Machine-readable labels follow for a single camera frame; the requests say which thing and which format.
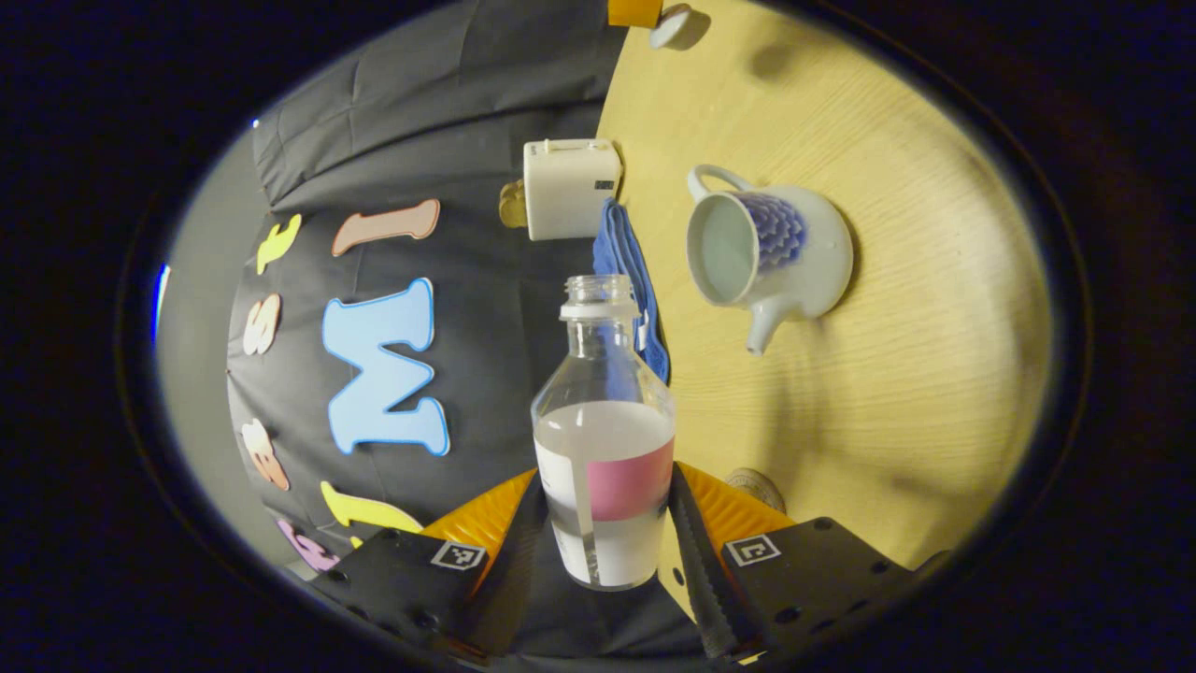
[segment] blue towel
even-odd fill
[[[643,264],[627,209],[614,198],[603,203],[602,230],[594,238],[594,273],[631,276],[631,293],[640,306],[640,317],[635,319],[635,351],[661,381],[669,384],[669,351],[660,342],[657,293],[652,289],[648,267]]]

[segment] orange object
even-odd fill
[[[706,534],[714,545],[714,555],[722,563],[722,545],[762,533],[795,526],[788,516],[776,512],[743,491],[692,466],[677,461],[681,473],[689,484],[697,510],[702,514]]]
[[[664,0],[609,0],[606,2],[606,23],[657,27],[663,6]]]
[[[262,422],[255,418],[251,423],[242,426],[240,438],[245,441],[245,451],[249,452],[249,458],[252,459],[254,467],[262,478],[282,491],[289,491],[291,481],[287,479],[279,458],[274,455],[274,445],[270,443],[270,436]]]
[[[429,538],[486,547],[489,558],[481,576],[477,579],[477,586],[474,587],[475,592],[482,585],[486,575],[490,571],[490,565],[494,564],[494,559],[499,556],[502,540],[507,537],[507,528],[511,527],[511,520],[514,519],[515,510],[519,509],[519,501],[523,500],[524,492],[527,490],[527,485],[531,484],[531,478],[535,475],[535,470],[529,470],[518,477],[508,479],[441,516],[420,532],[422,536]]]

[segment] small white box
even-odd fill
[[[598,235],[602,206],[618,192],[623,163],[609,140],[524,143],[524,198],[532,240]]]

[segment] wooden table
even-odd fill
[[[600,137],[660,301],[676,458],[756,469],[795,521],[831,516],[916,567],[958,545],[1018,466],[1051,353],[1042,262],[1018,198],[965,129],[841,37],[742,0],[688,51],[628,32]],[[818,322],[782,324],[763,359],[749,313],[689,277],[685,173],[713,163],[828,196],[856,271]],[[661,557],[661,582],[684,596]]]

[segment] glass bottle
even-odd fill
[[[657,569],[672,477],[673,402],[635,355],[627,275],[575,275],[561,319],[569,355],[536,396],[536,460],[565,569],[616,592]]]

